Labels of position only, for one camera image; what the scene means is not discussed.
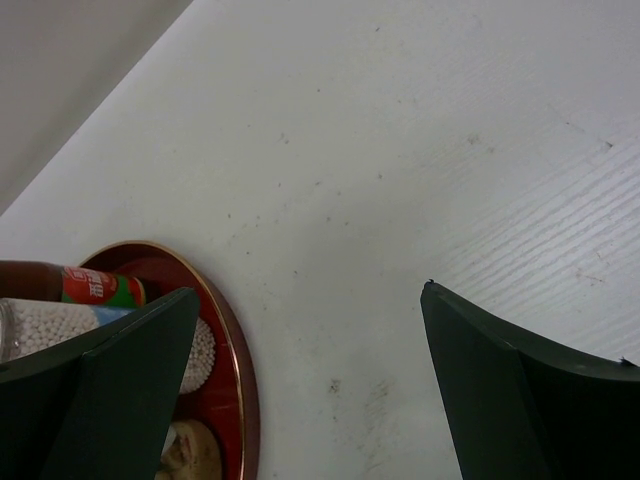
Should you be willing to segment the white bead jar blue label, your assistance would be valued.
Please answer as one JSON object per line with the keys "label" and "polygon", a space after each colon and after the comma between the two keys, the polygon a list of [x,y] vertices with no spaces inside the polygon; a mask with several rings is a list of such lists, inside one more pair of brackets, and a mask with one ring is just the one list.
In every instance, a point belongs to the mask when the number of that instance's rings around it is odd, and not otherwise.
{"label": "white bead jar blue label", "polygon": [[[1,300],[1,361],[8,362],[53,347],[129,314],[129,308],[37,300]],[[192,347],[180,387],[193,393],[210,377],[215,364],[211,328],[196,322]]]}

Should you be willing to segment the sauce bottle green label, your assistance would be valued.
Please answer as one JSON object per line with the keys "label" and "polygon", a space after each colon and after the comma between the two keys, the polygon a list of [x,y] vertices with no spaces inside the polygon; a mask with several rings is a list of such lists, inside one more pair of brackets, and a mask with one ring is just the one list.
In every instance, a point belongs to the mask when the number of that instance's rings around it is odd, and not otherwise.
{"label": "sauce bottle green label", "polygon": [[1,297],[133,309],[152,298],[135,277],[13,260],[1,261]]}

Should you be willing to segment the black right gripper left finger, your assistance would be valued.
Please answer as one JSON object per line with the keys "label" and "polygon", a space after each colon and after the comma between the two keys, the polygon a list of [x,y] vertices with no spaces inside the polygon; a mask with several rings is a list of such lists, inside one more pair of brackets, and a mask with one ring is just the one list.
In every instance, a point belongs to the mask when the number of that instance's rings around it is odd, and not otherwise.
{"label": "black right gripper left finger", "polygon": [[151,479],[200,302],[181,288],[1,366],[4,479]]}

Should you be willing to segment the black-lid seasoning jar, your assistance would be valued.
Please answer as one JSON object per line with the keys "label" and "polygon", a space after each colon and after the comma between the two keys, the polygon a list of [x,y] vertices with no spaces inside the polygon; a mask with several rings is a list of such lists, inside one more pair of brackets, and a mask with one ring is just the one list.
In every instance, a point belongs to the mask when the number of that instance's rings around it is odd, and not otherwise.
{"label": "black-lid seasoning jar", "polygon": [[155,479],[222,478],[222,456],[210,429],[193,419],[172,422]]}

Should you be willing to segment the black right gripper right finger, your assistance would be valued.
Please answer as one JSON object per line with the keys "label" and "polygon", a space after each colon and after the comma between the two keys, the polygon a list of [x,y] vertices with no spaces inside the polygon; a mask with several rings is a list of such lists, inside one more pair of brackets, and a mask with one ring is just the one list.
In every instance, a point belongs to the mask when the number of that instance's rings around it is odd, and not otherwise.
{"label": "black right gripper right finger", "polygon": [[564,346],[434,281],[421,308],[463,478],[638,478],[637,364]]}

